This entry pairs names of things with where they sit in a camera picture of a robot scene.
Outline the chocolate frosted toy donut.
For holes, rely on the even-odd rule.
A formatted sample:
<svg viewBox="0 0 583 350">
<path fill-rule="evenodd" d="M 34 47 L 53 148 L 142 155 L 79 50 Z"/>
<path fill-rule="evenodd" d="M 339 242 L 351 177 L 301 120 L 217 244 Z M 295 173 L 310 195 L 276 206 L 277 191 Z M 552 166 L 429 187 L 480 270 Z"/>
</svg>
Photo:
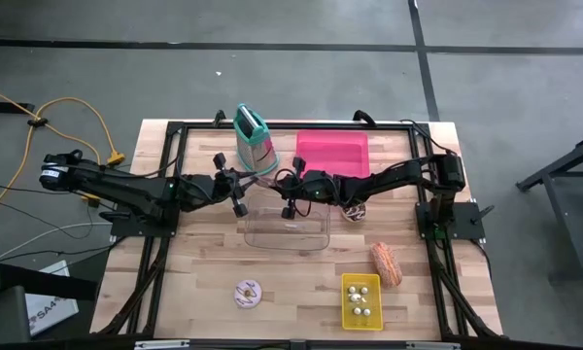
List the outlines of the chocolate frosted toy donut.
<svg viewBox="0 0 583 350">
<path fill-rule="evenodd" d="M 366 217 L 366 205 L 364 203 L 343 208 L 341 210 L 342 217 L 351 223 L 360 223 Z"/>
</svg>

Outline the seeded toy bread loaf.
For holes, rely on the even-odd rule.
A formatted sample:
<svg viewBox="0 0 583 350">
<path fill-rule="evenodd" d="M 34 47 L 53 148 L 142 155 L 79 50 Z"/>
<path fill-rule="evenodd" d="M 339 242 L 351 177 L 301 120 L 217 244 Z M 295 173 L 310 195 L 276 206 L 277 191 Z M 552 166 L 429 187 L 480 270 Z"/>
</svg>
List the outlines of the seeded toy bread loaf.
<svg viewBox="0 0 583 350">
<path fill-rule="evenodd" d="M 370 258 L 385 288 L 394 288 L 401 284 L 402 270 L 395 257 L 394 250 L 384 242 L 374 243 L 370 247 Z"/>
</svg>

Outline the black metal stand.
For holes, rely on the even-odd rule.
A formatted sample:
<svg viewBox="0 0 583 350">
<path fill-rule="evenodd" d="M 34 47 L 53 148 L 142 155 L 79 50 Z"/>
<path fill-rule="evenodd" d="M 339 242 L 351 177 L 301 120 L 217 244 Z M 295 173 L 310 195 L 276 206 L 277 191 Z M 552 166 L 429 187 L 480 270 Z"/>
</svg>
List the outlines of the black metal stand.
<svg viewBox="0 0 583 350">
<path fill-rule="evenodd" d="M 526 193 L 542 185 L 548 195 L 557 223 L 568 236 L 578 261 L 549 275 L 549 282 L 561 284 L 583 281 L 583 140 L 573 150 L 516 184 Z"/>
</svg>

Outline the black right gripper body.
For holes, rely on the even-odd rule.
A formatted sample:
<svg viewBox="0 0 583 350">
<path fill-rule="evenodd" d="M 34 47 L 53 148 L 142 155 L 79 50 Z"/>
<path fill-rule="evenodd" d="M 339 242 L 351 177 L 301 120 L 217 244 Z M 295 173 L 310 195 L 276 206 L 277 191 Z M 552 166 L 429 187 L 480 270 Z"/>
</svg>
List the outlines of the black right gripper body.
<svg viewBox="0 0 583 350">
<path fill-rule="evenodd" d="M 283 208 L 281 216 L 283 219 L 294 219 L 295 215 L 298 214 L 300 217 L 306 218 L 311 213 L 314 199 L 324 200 L 328 198 L 326 176 L 317 172 L 309 180 L 302 179 L 300 175 L 306 166 L 306 161 L 302 157 L 294 157 L 292 166 L 291 185 L 281 186 L 281 188 L 291 190 L 291 195 L 286 195 L 287 204 Z M 296 201 L 298 199 L 309 202 L 305 213 L 297 208 Z"/>
</svg>

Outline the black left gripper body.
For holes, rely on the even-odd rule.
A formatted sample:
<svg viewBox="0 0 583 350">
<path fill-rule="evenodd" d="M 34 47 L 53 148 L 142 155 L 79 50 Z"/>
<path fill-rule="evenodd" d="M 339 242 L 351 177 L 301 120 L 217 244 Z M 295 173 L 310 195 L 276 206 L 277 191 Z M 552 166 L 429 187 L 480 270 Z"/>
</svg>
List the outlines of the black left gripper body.
<svg viewBox="0 0 583 350">
<path fill-rule="evenodd" d="M 212 180 L 212 189 L 207 192 L 204 199 L 205 205 L 213 205 L 230 199 L 233 206 L 234 215 L 242 218 L 248 215 L 248 209 L 245 204 L 240 202 L 244 193 L 240 190 L 240 182 L 237 181 L 237 171 L 234 168 L 226 168 L 226 158 L 223 153 L 214 155 L 213 163 L 218 169 Z"/>
</svg>

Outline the pink plastic bin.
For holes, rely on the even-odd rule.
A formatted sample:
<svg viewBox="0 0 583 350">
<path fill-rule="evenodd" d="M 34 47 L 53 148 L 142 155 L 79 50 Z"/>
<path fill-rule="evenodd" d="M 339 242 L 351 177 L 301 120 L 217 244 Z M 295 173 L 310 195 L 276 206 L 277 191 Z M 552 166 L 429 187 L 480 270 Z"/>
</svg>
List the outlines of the pink plastic bin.
<svg viewBox="0 0 583 350">
<path fill-rule="evenodd" d="M 362 131 L 300 130 L 295 155 L 310 170 L 330 175 L 364 178 L 369 175 L 368 137 Z"/>
</svg>

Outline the dark grey furniture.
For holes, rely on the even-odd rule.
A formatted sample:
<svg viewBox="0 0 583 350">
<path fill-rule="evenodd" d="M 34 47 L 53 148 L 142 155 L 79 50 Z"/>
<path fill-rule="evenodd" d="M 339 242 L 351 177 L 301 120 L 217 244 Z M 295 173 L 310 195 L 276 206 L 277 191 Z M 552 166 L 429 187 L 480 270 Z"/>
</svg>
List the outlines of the dark grey furniture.
<svg viewBox="0 0 583 350">
<path fill-rule="evenodd" d="M 92 300 L 96 284 L 85 279 L 0 263 L 0 344 L 28 342 L 25 295 Z"/>
</svg>

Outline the clear plastic bin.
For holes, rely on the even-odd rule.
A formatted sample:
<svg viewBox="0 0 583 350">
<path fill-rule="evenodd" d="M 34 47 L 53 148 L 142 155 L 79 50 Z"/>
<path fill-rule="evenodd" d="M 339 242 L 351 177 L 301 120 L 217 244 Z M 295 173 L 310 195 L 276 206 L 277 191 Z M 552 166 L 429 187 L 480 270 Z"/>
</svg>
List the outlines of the clear plastic bin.
<svg viewBox="0 0 583 350">
<path fill-rule="evenodd" d="M 244 240 L 274 250 L 321 251 L 330 242 L 330 207 L 298 200 L 293 219 L 282 217 L 287 202 L 276 194 L 256 193 L 248 200 Z"/>
</svg>

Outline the silver metal bracket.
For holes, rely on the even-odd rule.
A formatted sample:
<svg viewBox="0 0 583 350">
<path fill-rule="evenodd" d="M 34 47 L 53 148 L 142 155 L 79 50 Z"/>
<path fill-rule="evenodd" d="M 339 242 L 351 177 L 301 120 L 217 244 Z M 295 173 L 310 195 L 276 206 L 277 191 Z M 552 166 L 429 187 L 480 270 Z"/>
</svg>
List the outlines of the silver metal bracket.
<svg viewBox="0 0 583 350">
<path fill-rule="evenodd" d="M 407 341 L 406 350 L 462 350 L 458 343 L 433 341 Z"/>
<path fill-rule="evenodd" d="M 137 341 L 133 350 L 185 350 L 189 346 L 186 339 L 156 339 Z"/>
</svg>

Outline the pink frosted toy donut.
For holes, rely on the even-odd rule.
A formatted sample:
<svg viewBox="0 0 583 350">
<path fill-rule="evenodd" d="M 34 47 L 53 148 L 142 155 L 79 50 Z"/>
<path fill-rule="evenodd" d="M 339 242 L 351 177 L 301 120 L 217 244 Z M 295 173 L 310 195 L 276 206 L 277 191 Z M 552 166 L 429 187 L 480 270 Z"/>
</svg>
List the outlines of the pink frosted toy donut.
<svg viewBox="0 0 583 350">
<path fill-rule="evenodd" d="M 242 280 L 235 286 L 234 301 L 243 309 L 255 308 L 262 300 L 263 291 L 256 280 Z"/>
</svg>

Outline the white printed box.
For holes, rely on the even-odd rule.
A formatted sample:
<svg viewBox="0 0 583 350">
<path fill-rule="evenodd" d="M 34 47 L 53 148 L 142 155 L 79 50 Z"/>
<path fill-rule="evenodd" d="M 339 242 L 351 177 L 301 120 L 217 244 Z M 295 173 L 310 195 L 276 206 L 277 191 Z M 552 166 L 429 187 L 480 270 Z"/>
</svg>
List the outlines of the white printed box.
<svg viewBox="0 0 583 350">
<path fill-rule="evenodd" d="M 25 294 L 30 335 L 41 333 L 79 313 L 75 299 Z"/>
</svg>

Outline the black floor bar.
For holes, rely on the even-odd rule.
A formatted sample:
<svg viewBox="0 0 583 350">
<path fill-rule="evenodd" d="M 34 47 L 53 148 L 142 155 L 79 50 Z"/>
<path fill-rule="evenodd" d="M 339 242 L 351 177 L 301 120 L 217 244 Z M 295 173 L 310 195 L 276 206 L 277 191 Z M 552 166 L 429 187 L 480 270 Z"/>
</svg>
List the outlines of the black floor bar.
<svg viewBox="0 0 583 350">
<path fill-rule="evenodd" d="M 0 102 L 0 114 L 23 114 L 27 112 L 32 113 L 35 109 L 34 104 L 30 103 L 16 103 Z"/>
</svg>

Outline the yellow plastic basket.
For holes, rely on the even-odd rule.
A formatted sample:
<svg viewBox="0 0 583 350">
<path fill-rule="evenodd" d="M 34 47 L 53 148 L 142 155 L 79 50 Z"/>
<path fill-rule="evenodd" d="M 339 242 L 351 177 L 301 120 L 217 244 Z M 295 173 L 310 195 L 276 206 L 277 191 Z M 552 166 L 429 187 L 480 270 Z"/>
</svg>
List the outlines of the yellow plastic basket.
<svg viewBox="0 0 583 350">
<path fill-rule="evenodd" d="M 355 294 L 360 294 L 359 302 L 350 301 L 349 287 L 356 287 Z M 368 293 L 363 295 L 360 289 L 366 287 Z M 354 314 L 354 308 L 360 308 L 361 314 Z M 370 316 L 364 316 L 363 310 L 369 309 Z M 341 275 L 341 325 L 346 331 L 381 331 L 383 329 L 383 308 L 381 281 L 378 274 L 343 273 Z"/>
</svg>

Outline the teal and metal box grater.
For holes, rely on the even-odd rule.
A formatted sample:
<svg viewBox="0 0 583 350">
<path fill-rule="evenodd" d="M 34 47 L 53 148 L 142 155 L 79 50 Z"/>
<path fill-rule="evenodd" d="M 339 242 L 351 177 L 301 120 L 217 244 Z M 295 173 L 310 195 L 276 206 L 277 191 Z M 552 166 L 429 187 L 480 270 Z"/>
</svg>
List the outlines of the teal and metal box grater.
<svg viewBox="0 0 583 350">
<path fill-rule="evenodd" d="M 267 123 L 247 104 L 237 106 L 233 119 L 237 155 L 242 165 L 257 175 L 273 171 L 279 164 Z"/>
</svg>

